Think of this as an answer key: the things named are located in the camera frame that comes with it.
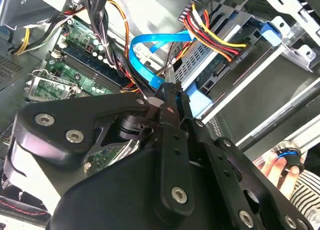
orange wire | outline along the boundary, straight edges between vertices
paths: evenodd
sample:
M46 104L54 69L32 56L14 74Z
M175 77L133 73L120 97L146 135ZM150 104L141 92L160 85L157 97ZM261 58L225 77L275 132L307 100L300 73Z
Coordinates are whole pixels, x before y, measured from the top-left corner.
M232 59L227 55L225 54L223 51L220 51L216 48L214 48L213 46L207 44L205 41L203 41L201 38L199 38L196 33L188 26L187 22L185 19L183 19L183 23L185 25L185 27L195 36L195 38L202 44L206 45L208 48L212 49L213 51L216 51L217 53L221 54L222 56L224 56L229 62L232 61Z
M122 19L124 21L124 26L125 26L125 46L124 46L124 55L126 58L128 58L129 55L129 25L128 25L128 20L127 17L124 13L124 11L121 9L121 7L113 0L107 0L109 3L111 3L112 5L114 5L116 7L116 9L119 11L119 13L122 16Z
M210 21L209 21L209 13L207 10L204 10L204 19L205 19L205 26L209 28Z

cable bundle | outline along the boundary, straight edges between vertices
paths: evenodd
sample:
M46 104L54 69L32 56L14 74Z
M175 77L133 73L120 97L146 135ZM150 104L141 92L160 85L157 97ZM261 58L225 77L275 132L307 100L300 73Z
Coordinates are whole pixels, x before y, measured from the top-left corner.
M105 9L107 0L83 0L83 2L84 7L88 11L92 31L104 47L105 58L110 66L115 66L115 57L109 46L107 38L107 31L109 27L109 17Z
M206 45L208 48L223 55L229 62L240 53L246 44L234 44L223 41L212 31L209 30L209 14L204 11L206 24L203 23L195 4L192 4L192 10L187 13L186 19L183 20L185 27L195 36L195 38Z

green circuit board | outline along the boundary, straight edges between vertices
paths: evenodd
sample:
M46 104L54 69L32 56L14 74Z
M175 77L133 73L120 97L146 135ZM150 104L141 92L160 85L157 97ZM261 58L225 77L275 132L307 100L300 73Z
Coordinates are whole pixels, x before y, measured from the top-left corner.
M101 45L97 40L95 34L87 26L82 24L77 19L72 19L72 24L68 24L68 34L66 37L66 43L73 43L80 49L83 49L87 53L91 54L93 51L99 52L99 46Z
M85 172L85 175L89 177L100 172L102 169L105 169L122 148L123 146L109 147L108 149L89 156L87 162L91 164L91 167Z
M84 95L99 96L112 94L109 89L97 84L93 79L86 77L62 62L57 62L54 64L48 63L46 69L59 78L77 84L81 89L81 93L76 94L77 98L85 97Z
M40 80L35 90L34 96L47 99L49 101L60 100L63 97L66 86L60 83Z

capacitor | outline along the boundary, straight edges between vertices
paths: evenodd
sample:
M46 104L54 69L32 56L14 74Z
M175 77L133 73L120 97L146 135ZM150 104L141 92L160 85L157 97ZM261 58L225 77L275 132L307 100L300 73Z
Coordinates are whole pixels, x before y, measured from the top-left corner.
M99 45L99 40L98 39L95 39L95 40L93 40L93 44L95 45L95 46L98 46Z

hole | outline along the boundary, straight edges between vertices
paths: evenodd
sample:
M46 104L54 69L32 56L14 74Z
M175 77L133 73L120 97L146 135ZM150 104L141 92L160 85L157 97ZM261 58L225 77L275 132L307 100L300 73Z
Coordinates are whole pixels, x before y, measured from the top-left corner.
M218 34L220 33L220 31L224 28L225 25L227 25L227 23L229 22L229 18L226 18L225 20L222 21L222 23L219 25L219 27L216 28L216 30L214 31L214 34Z
M175 155L177 155L177 156L180 156L180 155L181 155L181 152L180 152L179 149L175 149L175 150L174 150L174 153L175 153Z
M184 197L182 192L179 190L175 191L175 194L178 196L179 199L182 199Z
M146 135L150 135L154 132L154 129L152 127L147 127L145 130L144 130L144 133Z
M204 86L207 88L207 89L210 89L212 86L214 85L214 82L209 80Z
M260 32L259 31L255 31L253 36L255 36L257 39L260 38Z
M224 170L224 175L226 175L227 177L230 177L230 173L226 170Z
M251 220L248 218L247 215L244 215L243 218L244 218L244 220L245 220L247 223L249 223L249 222L251 221Z
M41 122L45 122L45 123L48 123L50 121L49 118L47 118L46 116L43 116L40 118Z
M260 205L257 197L253 194L252 191L245 189L243 190L243 194L254 214L259 213L260 211Z
M76 133L72 133L72 134L71 134L71 137L74 138L74 139L79 139L79 135L76 134Z

